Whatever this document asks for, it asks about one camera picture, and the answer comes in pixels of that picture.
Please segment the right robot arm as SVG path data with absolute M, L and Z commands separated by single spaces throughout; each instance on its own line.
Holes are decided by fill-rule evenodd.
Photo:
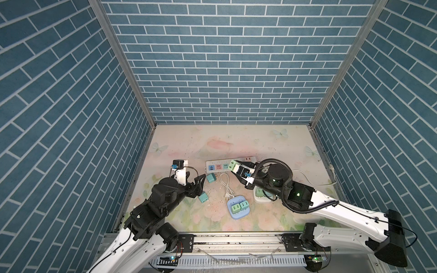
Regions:
M 333 232 L 309 223 L 300 236 L 310 251 L 331 248 L 334 243 L 349 249 L 371 252 L 395 267 L 407 267 L 407 245 L 402 216 L 395 210 L 376 212 L 350 205 L 315 188 L 293 180 L 292 169 L 278 159 L 259 163 L 232 160 L 228 169 L 246 189 L 254 187 L 277 197 L 293 213 L 314 214 L 343 225 Z

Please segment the green USB charger plug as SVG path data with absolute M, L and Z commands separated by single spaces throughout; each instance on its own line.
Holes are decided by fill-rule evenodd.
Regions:
M 258 198 L 263 198 L 266 197 L 266 195 L 264 194 L 264 191 L 260 188 L 257 188 L 255 191 L 255 196 Z
M 239 206 L 240 206 L 240 210 L 243 211 L 243 210 L 246 210 L 249 208 L 249 203 L 247 200 L 245 200 L 245 201 L 239 203 Z
M 228 169 L 229 169 L 230 171 L 233 171 L 234 168 L 235 168 L 235 166 L 236 166 L 236 164 L 237 164 L 237 162 L 236 162 L 235 160 L 232 160 L 232 161 L 229 163 L 229 165 L 228 165 Z

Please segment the teal USB charger plug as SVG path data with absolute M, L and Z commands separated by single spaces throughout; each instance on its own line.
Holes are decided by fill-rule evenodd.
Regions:
M 201 203 L 205 203 L 206 201 L 209 200 L 208 195 L 205 192 L 202 192 L 200 196 L 198 196 L 198 199 L 200 200 Z
M 216 178 L 216 176 L 215 176 L 214 173 L 208 174 L 208 175 L 206 176 L 206 178 L 207 178 L 207 181 L 208 181 L 209 183 L 213 183 L 213 182 L 215 182 L 215 181 L 217 180 L 217 178 Z
M 233 215 L 237 214 L 237 213 L 240 212 L 240 211 L 241 211 L 241 210 L 240 210 L 240 206 L 239 206 L 239 204 L 234 204 L 234 205 L 231 206 L 231 213 L 232 213 Z

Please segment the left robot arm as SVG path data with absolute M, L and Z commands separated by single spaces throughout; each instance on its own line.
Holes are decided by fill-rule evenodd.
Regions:
M 166 217 L 184 198 L 196 198 L 203 193 L 206 175 L 181 185 L 175 176 L 165 177 L 154 185 L 151 195 L 134 208 L 116 239 L 88 270 L 90 273 L 137 273 L 156 257 L 176 252 L 177 262 L 183 254 L 179 232 Z

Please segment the long white power strip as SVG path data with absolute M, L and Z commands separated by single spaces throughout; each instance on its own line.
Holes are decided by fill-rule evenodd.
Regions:
M 206 161 L 205 171 L 207 174 L 226 172 L 228 171 L 228 166 L 230 165 L 232 160 L 239 160 L 242 162 L 253 162 L 253 163 L 257 161 L 256 157 L 208 160 Z

